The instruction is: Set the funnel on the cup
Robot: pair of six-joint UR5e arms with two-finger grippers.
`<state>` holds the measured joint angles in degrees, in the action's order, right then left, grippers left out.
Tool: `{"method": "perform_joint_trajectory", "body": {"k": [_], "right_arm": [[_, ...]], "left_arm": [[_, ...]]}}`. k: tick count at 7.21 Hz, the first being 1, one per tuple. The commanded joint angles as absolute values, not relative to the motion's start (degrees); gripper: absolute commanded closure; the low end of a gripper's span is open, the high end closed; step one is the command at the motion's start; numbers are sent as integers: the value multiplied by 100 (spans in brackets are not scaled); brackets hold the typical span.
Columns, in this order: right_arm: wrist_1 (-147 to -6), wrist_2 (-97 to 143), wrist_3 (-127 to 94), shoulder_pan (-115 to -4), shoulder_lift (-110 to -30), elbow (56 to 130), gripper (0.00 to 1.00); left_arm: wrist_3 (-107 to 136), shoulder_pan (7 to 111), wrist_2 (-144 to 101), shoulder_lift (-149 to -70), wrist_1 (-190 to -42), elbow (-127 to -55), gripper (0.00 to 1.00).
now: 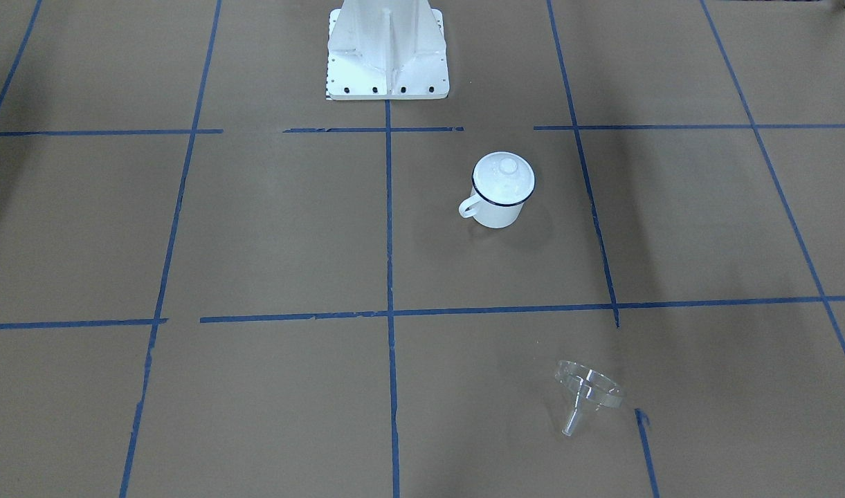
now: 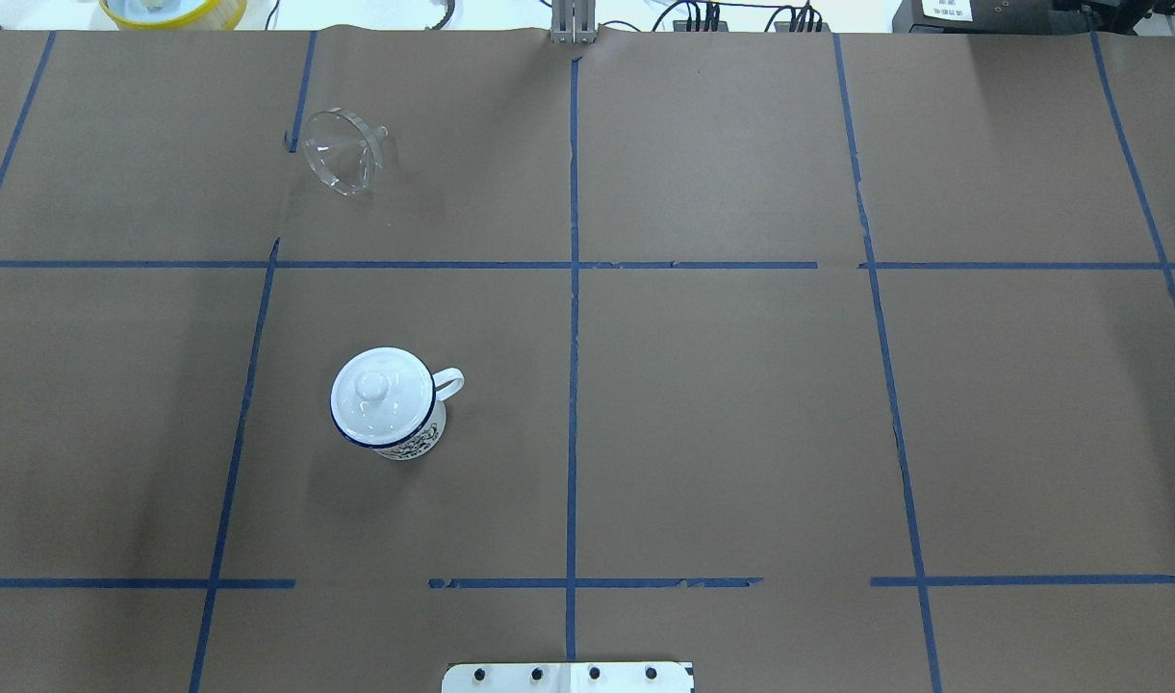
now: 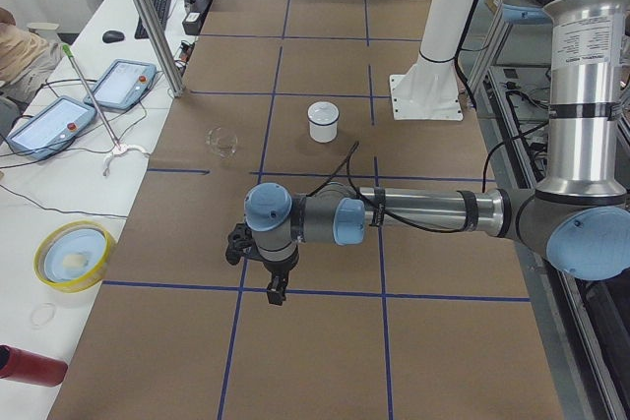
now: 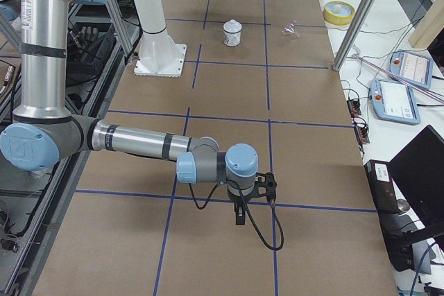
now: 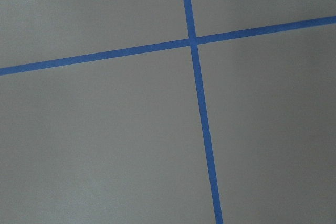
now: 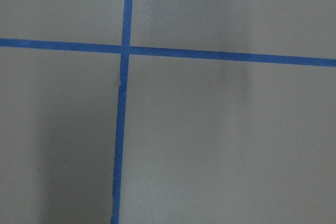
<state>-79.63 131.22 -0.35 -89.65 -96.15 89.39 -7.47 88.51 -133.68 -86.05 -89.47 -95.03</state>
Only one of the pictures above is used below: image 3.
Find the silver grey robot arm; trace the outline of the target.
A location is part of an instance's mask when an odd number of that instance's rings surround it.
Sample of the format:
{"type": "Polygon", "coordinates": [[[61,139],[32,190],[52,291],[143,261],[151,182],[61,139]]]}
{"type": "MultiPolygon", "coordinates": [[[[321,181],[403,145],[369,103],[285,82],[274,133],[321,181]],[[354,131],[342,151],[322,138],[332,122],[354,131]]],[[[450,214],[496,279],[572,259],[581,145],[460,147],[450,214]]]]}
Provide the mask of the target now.
{"type": "Polygon", "coordinates": [[[367,227],[400,223],[431,233],[481,231],[508,238],[582,280],[629,266],[629,213],[615,178],[621,115],[621,44],[629,0],[504,0],[542,9],[553,24],[547,166],[531,191],[429,192],[357,188],[326,181],[293,195],[276,183],[252,188],[226,260],[262,263],[270,303],[285,299],[302,243],[353,245],[367,227]]]}

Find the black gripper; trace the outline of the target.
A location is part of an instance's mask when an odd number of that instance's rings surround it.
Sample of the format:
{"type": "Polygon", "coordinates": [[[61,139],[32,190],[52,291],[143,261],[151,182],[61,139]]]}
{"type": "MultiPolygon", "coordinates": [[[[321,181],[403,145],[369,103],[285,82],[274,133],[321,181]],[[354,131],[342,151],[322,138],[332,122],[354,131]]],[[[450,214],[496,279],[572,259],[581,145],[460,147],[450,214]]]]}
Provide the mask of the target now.
{"type": "Polygon", "coordinates": [[[290,272],[296,267],[299,261],[299,252],[294,251],[287,258],[280,261],[265,259],[263,266],[271,274],[271,281],[266,288],[269,303],[276,303],[281,306],[286,300],[286,285],[289,281],[290,272]]]}

